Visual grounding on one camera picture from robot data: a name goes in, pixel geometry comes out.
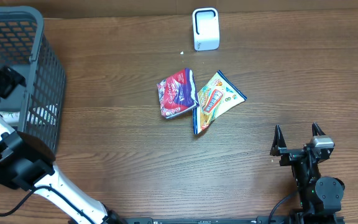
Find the pink purple sanitary pad pack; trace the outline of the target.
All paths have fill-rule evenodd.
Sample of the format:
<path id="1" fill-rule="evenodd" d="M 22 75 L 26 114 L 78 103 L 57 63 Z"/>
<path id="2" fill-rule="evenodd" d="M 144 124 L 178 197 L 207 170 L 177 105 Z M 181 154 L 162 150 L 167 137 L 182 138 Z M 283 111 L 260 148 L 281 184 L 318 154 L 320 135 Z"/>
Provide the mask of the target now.
<path id="1" fill-rule="evenodd" d="M 157 90 L 160 112 L 166 119 L 172 119 L 200 105 L 190 68 L 184 68 L 157 83 Z"/>

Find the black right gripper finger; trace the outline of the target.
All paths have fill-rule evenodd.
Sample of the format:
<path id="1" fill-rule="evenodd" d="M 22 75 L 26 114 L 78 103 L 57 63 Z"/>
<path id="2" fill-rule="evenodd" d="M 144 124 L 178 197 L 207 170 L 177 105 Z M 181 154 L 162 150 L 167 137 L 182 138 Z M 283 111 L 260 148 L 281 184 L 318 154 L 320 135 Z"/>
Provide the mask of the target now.
<path id="1" fill-rule="evenodd" d="M 285 143 L 285 139 L 283 137 L 280 125 L 277 124 L 275 126 L 275 133 L 273 138 L 272 147 L 270 150 L 271 156 L 280 156 L 282 151 L 287 150 L 287 145 Z"/>
<path id="2" fill-rule="evenodd" d="M 312 135 L 313 136 L 324 136 L 325 133 L 323 132 L 323 130 L 320 128 L 320 126 L 318 125 L 317 122 L 314 122 L 312 124 Z"/>

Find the yellow blue snack bag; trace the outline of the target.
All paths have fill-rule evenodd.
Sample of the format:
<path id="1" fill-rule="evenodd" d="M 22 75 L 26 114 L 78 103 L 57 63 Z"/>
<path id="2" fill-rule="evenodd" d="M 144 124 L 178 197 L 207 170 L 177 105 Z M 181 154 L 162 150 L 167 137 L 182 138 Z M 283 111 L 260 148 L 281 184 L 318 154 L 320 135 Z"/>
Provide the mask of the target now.
<path id="1" fill-rule="evenodd" d="M 193 133 L 200 134 L 216 118 L 245 102 L 243 94 L 222 71 L 218 70 L 197 94 L 199 106 L 193 109 Z"/>

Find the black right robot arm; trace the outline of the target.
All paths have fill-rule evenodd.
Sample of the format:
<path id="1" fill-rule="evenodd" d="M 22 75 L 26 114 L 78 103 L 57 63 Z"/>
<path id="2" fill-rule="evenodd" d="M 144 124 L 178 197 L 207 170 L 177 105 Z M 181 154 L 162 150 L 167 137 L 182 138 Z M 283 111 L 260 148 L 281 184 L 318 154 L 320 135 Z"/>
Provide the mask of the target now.
<path id="1" fill-rule="evenodd" d="M 281 166 L 290 166 L 296 181 L 297 190 L 279 201 L 269 214 L 272 221 L 276 209 L 288 199 L 299 195 L 301 208 L 290 212 L 287 223 L 339 223 L 336 217 L 341 210 L 344 196 L 343 181 L 334 177 L 323 177 L 318 164 L 328 160 L 335 143 L 317 123 L 312 124 L 312 138 L 301 149 L 288 149 L 282 130 L 275 127 L 271 156 L 280 157 Z"/>

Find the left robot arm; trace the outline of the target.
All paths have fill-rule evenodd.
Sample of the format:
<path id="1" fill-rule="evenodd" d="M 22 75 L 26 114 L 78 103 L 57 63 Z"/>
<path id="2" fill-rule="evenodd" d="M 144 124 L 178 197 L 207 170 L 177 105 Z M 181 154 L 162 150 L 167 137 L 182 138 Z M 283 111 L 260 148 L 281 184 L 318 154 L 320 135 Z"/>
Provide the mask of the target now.
<path id="1" fill-rule="evenodd" d="M 0 68 L 0 97 L 7 98 L 25 78 L 9 67 Z M 22 189 L 27 195 L 7 217 L 37 194 L 60 208 L 70 223 L 124 223 L 114 211 L 89 197 L 71 182 L 55 163 L 55 154 L 39 138 L 14 129 L 0 115 L 0 184 Z"/>

